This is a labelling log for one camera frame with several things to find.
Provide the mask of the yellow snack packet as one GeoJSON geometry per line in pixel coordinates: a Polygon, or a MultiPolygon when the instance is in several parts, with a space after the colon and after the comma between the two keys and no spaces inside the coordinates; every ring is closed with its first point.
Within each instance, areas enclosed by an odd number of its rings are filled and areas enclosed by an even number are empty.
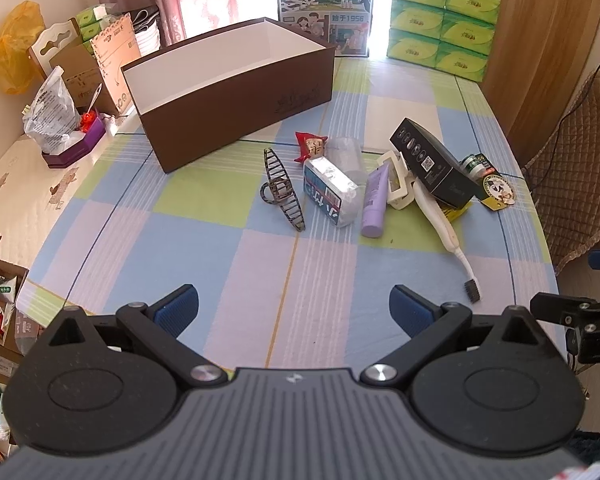
{"type": "Polygon", "coordinates": [[[448,205],[441,205],[440,208],[445,215],[445,218],[449,220],[449,222],[454,222],[458,218],[460,218],[463,214],[466,214],[468,209],[470,208],[471,203],[467,203],[464,207],[457,209],[448,205]]]}

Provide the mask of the white electric toothbrush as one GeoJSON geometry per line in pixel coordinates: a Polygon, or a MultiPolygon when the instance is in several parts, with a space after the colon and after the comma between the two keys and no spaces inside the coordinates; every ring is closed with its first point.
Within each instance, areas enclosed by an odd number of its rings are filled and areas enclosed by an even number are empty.
{"type": "Polygon", "coordinates": [[[426,189],[426,186],[419,180],[415,180],[412,184],[412,190],[415,197],[415,202],[419,206],[420,211],[434,228],[445,250],[452,254],[465,269],[467,281],[465,282],[465,292],[472,304],[476,304],[480,299],[480,288],[474,270],[466,258],[460,241],[457,238],[455,230],[451,222],[445,217],[438,202],[434,199],[426,189]]]}

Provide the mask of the white hair claw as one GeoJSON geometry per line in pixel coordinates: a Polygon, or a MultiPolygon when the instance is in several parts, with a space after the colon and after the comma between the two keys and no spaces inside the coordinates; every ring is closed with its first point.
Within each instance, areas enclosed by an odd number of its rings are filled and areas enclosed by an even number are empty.
{"type": "Polygon", "coordinates": [[[387,204],[395,210],[402,210],[414,202],[415,178],[408,170],[403,156],[396,151],[388,151],[378,157],[377,166],[384,165],[387,165],[389,170],[387,204]]]}

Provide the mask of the green ointment packet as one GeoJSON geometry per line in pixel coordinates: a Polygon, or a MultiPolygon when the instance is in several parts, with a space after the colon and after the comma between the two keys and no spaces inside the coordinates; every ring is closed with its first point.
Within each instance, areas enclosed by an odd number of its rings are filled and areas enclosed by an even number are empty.
{"type": "Polygon", "coordinates": [[[476,196],[490,211],[500,211],[515,205],[515,192],[509,182],[482,153],[466,156],[460,166],[477,185],[476,196]]]}

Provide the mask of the purple cream tube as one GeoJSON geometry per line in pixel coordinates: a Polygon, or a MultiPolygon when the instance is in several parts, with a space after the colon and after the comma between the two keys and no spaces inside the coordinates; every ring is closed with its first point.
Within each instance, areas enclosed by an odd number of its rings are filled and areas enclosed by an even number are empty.
{"type": "Polygon", "coordinates": [[[361,220],[362,236],[378,238],[384,232],[388,192],[389,163],[384,162],[367,179],[361,220]]]}

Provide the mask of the black shaver box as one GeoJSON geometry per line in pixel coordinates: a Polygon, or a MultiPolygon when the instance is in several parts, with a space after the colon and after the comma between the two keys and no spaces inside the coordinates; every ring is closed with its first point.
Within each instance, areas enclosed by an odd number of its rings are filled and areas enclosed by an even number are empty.
{"type": "Polygon", "coordinates": [[[460,166],[460,162],[417,122],[404,118],[390,142],[402,155],[414,177],[446,206],[462,209],[477,195],[478,185],[460,166]]]}

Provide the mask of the brown patterned hair claw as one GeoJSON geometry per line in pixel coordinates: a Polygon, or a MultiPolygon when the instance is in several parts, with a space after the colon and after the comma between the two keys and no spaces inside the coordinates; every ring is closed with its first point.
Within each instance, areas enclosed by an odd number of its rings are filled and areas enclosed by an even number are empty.
{"type": "Polygon", "coordinates": [[[306,229],[303,212],[291,177],[272,148],[263,150],[266,181],[260,187],[260,197],[266,204],[278,207],[297,231],[306,229]]]}

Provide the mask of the clear plastic cup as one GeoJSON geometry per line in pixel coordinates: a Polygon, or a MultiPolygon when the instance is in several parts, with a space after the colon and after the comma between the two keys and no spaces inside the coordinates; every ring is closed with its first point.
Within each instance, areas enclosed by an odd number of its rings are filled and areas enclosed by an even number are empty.
{"type": "Polygon", "coordinates": [[[325,156],[356,185],[366,185],[367,172],[361,145],[355,138],[330,138],[325,156]]]}

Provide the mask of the red snack packet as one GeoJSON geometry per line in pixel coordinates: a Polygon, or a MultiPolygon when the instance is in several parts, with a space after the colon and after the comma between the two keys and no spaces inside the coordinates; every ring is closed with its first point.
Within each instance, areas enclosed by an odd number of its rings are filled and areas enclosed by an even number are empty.
{"type": "Polygon", "coordinates": [[[317,136],[308,132],[296,132],[296,139],[300,148],[300,154],[296,158],[296,162],[299,164],[325,154],[326,143],[328,141],[327,136],[317,136]]]}

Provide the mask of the checked tablecloth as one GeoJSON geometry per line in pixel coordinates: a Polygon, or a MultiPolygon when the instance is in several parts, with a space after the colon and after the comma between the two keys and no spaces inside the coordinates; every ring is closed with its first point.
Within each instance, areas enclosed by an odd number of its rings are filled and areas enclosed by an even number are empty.
{"type": "Polygon", "coordinates": [[[219,366],[360,370],[405,341],[389,313],[393,286],[462,302],[468,271],[479,313],[557,288],[526,182],[479,87],[398,61],[340,58],[330,102],[172,174],[129,118],[50,231],[17,306],[47,324],[69,304],[111,313],[189,283],[200,309],[181,341],[219,366]],[[355,138],[373,167],[404,118],[456,157],[485,154],[513,185],[513,206],[473,204],[455,221],[466,263],[413,205],[389,209],[384,234],[370,240],[357,224],[334,226],[312,200],[302,203],[303,231],[261,200],[266,148],[300,185],[297,132],[355,138]]]}

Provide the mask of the purple tray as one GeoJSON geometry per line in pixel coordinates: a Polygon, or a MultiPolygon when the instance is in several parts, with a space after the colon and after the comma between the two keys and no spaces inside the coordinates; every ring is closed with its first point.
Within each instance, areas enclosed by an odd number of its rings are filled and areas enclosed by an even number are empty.
{"type": "Polygon", "coordinates": [[[85,133],[85,136],[70,148],[58,155],[42,153],[46,165],[50,169],[65,169],[93,151],[99,140],[104,136],[106,127],[99,114],[85,133]]]}

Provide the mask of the brown storage box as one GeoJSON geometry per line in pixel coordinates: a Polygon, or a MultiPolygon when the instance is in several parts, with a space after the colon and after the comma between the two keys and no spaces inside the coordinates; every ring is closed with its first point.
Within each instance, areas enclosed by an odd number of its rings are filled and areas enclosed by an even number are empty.
{"type": "Polygon", "coordinates": [[[236,23],[126,64],[164,172],[332,98],[335,48],[270,18],[236,23]]]}

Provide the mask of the clear printed plastic bag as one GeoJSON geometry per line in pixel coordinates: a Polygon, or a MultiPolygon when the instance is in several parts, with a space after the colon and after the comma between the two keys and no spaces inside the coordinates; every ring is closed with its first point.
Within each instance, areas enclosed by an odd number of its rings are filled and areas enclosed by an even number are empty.
{"type": "Polygon", "coordinates": [[[22,112],[23,132],[47,155],[59,155],[81,141],[81,115],[56,66],[22,112]]]}

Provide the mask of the brown cardboard box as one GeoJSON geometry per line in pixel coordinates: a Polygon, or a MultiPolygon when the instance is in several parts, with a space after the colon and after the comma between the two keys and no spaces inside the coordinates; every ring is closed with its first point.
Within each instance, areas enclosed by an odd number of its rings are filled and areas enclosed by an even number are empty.
{"type": "Polygon", "coordinates": [[[60,66],[62,80],[77,108],[87,108],[98,86],[102,86],[95,101],[99,113],[124,115],[132,104],[130,90],[122,67],[140,58],[133,24],[129,14],[90,40],[93,53],[79,40],[60,50],[50,60],[50,66],[60,66]]]}

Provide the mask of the yellow plastic bag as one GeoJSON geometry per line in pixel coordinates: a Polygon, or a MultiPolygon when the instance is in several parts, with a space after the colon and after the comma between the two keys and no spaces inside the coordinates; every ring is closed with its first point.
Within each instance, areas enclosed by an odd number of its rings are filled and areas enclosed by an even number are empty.
{"type": "Polygon", "coordinates": [[[0,26],[0,89],[10,96],[26,92],[36,75],[29,49],[45,29],[40,5],[24,0],[0,26]]]}

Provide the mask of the green tissue pack stack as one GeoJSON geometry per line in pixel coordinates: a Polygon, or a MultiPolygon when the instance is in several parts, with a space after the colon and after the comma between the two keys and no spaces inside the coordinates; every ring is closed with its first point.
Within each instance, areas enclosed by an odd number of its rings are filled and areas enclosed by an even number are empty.
{"type": "Polygon", "coordinates": [[[483,81],[502,0],[392,0],[387,56],[483,81]]]}

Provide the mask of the white cutout cardboard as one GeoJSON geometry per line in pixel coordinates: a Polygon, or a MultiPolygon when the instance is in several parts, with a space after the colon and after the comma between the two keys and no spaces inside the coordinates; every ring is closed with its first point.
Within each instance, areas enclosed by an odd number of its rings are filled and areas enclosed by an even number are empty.
{"type": "Polygon", "coordinates": [[[55,23],[38,35],[38,39],[28,49],[28,55],[42,79],[52,71],[50,66],[52,57],[80,38],[79,26],[74,18],[55,23]]]}

